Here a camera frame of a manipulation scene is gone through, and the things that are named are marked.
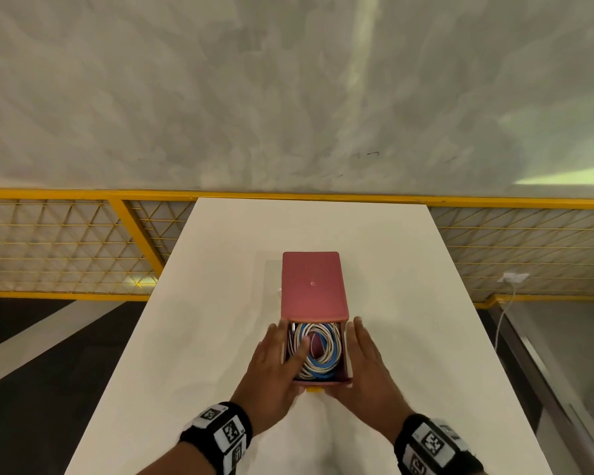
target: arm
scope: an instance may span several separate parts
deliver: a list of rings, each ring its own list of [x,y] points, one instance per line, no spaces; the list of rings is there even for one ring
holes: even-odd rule
[[[360,317],[355,318],[354,323],[348,323],[346,340],[352,362],[352,387],[332,386],[326,388],[325,392],[340,401],[359,420],[380,432],[393,447],[398,448],[396,441],[402,435],[405,421],[415,413],[392,380]],[[399,455],[398,458],[400,466],[402,456]]]
[[[270,324],[264,339],[258,343],[245,376],[231,397],[246,413],[253,430],[252,436],[267,431],[293,405],[303,388],[293,384],[310,350],[310,340],[304,338],[299,351],[282,364],[288,324]],[[190,443],[180,442],[139,475],[214,475],[214,467]]]

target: wristband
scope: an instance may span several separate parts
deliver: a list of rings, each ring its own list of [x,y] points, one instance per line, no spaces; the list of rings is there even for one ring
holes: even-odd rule
[[[444,422],[420,414],[407,417],[394,443],[398,468],[412,475],[473,475],[484,466]]]
[[[221,401],[198,415],[181,433],[180,442],[198,448],[216,475],[236,469],[251,444],[253,428],[246,412],[236,403]]]

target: diagonal yellow post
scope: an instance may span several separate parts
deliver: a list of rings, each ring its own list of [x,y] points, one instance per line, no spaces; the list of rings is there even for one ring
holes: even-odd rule
[[[152,265],[152,270],[156,273],[157,277],[163,273],[165,262],[163,257],[154,247],[152,239],[149,237],[148,232],[143,228],[143,224],[136,215],[135,210],[128,204],[126,200],[121,198],[110,198],[108,202],[115,209],[119,219],[125,226],[132,239],[136,242],[137,246],[143,252],[146,260]]]

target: white tag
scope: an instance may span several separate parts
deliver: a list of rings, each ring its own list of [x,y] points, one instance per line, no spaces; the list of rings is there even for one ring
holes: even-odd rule
[[[440,467],[444,468],[455,455],[455,450],[449,444],[441,439],[438,434],[423,423],[412,434],[415,439],[424,448],[424,451],[431,455]]]
[[[413,475],[436,475],[409,445],[405,447],[403,464]]]
[[[235,441],[245,434],[245,427],[240,418],[234,415],[227,423],[218,428],[214,433],[214,439],[218,447],[225,453]]]
[[[191,426],[198,427],[198,428],[207,428],[211,422],[213,422],[217,417],[219,417],[222,412],[228,410],[229,407],[225,407],[224,405],[213,405],[207,408],[203,413],[198,415],[195,419],[191,421],[190,426],[185,427],[190,428]]]
[[[468,451],[469,446],[466,444],[466,442],[443,419],[431,419],[431,421],[436,427],[441,429],[447,437],[451,439],[456,447],[458,447],[463,452]]]
[[[246,452],[246,435],[243,435],[239,441],[229,450],[225,455],[224,459],[222,460],[222,468],[224,470],[224,475],[228,475],[231,473],[238,462],[242,459]]]

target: table top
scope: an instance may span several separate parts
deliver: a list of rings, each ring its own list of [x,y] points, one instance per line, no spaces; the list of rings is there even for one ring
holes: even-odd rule
[[[282,253],[338,251],[360,315],[415,410],[448,420],[492,475],[550,474],[427,207],[196,203],[66,471],[133,475],[229,399],[280,315]],[[388,442],[305,393],[238,473],[398,474]]]

